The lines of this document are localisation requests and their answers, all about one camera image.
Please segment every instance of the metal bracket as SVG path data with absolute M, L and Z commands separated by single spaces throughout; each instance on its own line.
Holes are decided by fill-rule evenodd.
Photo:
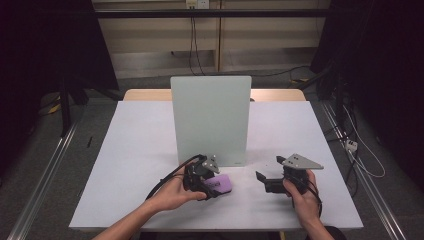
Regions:
M 213 155 L 211 158 L 206 159 L 206 161 L 202 163 L 202 166 L 216 174 L 219 174 L 219 168 L 218 164 L 216 164 L 215 157 L 216 156 Z
M 281 165 L 290 167 L 297 170 L 306 170 L 306 169 L 324 169 L 324 166 L 318 164 L 312 160 L 307 159 L 297 153 L 291 155 L 287 159 L 277 156 L 277 162 Z

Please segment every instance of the table surface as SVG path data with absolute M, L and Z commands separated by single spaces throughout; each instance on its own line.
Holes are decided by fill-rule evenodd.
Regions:
M 251 98 L 262 101 L 306 101 L 299 89 L 252 89 Z M 124 101 L 172 101 L 171 89 L 130 89 Z
M 265 193 L 255 176 L 255 171 L 259 171 L 269 178 L 281 178 L 282 166 L 275 156 L 288 157 L 293 153 L 324 166 L 323 170 L 315 171 L 324 203 L 321 217 L 324 224 L 340 229 L 363 227 L 310 103 L 298 100 L 251 103 L 247 164 L 221 168 L 221 173 L 228 174 L 232 181 L 231 193 L 160 213 L 142 230 L 301 228 L 291 200 L 285 195 Z M 159 179 L 177 165 L 172 102 L 119 102 L 70 227 L 92 231 L 110 226 L 136 208 Z

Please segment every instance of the purple object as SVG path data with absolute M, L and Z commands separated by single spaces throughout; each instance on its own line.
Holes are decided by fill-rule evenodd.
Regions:
M 203 181 L 203 184 L 208 186 L 209 189 L 222 194 L 229 193 L 232 190 L 231 181 L 227 174 L 221 174 L 219 176 L 206 179 Z

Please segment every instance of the forearm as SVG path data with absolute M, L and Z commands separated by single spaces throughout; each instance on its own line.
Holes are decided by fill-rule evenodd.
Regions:
M 100 233 L 94 239 L 124 239 L 128 240 L 153 215 L 159 212 L 152 202 L 146 201 L 134 211 Z
M 327 231 L 319 219 L 304 223 L 302 225 L 303 228 L 308 232 L 309 238 L 312 240 L 334 240 L 334 238 Z

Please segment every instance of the black wire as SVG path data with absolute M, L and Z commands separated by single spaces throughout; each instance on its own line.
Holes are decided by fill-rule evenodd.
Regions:
M 49 103 L 44 104 L 43 106 L 40 107 L 40 109 L 43 109 L 45 107 L 48 107 L 50 104 L 55 103 L 55 102 L 60 102 L 59 101 L 59 97 L 60 97 L 60 93 L 57 94 L 56 97 L 53 98 L 53 100 L 51 100 Z
M 299 67 L 294 67 L 294 68 L 292 68 L 292 69 L 289 69 L 289 70 L 285 70 L 285 71 L 282 71 L 282 72 L 277 72 L 277 73 L 271 73 L 271 74 L 264 74 L 264 75 L 250 75 L 250 76 L 252 76 L 252 77 L 271 77 L 271 76 L 277 76 L 277 75 L 281 75 L 281 74 L 284 74 L 284 73 L 288 73 L 288 72 L 291 72 L 291 71 L 293 71 L 293 70 L 296 70 L 296 69 L 299 69 L 299 68 L 309 68 L 309 66 L 299 66 Z
M 196 74 L 193 71 L 193 67 L 191 65 L 191 54 L 193 52 L 193 40 L 194 40 L 194 45 L 195 45 L 195 50 L 196 50 L 197 63 L 199 65 L 200 71 L 202 72 L 202 75 L 206 76 L 206 74 L 203 72 L 202 65 L 200 64 L 199 51 L 197 50 L 196 21 L 194 20 L 194 18 L 191 18 L 191 42 L 190 42 L 190 55 L 189 55 L 188 63 L 189 63 L 191 73 L 194 76 L 201 76 L 201 75 Z
M 197 50 L 196 20 L 194 18 L 192 18 L 192 19 L 193 19 L 193 28 L 194 28 L 194 46 L 196 47 L 197 63 L 199 64 L 199 68 L 200 68 L 200 71 L 202 72 L 203 76 L 205 76 L 205 73 L 203 72 L 203 69 L 202 69 L 202 65 L 200 64 L 199 51 Z
M 156 184 L 156 186 L 152 189 L 152 191 L 150 191 L 149 195 L 147 195 L 146 200 L 153 197 L 153 195 L 166 183 L 168 182 L 170 179 L 172 179 L 173 177 L 175 177 L 175 173 L 178 172 L 178 170 L 180 170 L 182 167 L 185 167 L 189 162 L 191 162 L 192 160 L 199 158 L 203 155 L 198 154 L 196 156 L 191 157 L 190 159 L 187 159 L 183 164 L 181 164 L 180 166 L 178 166 L 174 171 L 172 171 L 170 174 L 168 174 L 164 179 L 161 179 L 159 181 L 158 184 Z
M 194 28 L 193 28 L 193 18 L 191 18 L 191 42 L 190 42 L 190 56 L 188 58 L 188 65 L 190 67 L 190 71 L 194 76 L 198 76 L 196 73 L 194 73 L 193 68 L 191 67 L 191 53 L 193 52 L 193 36 L 194 36 Z

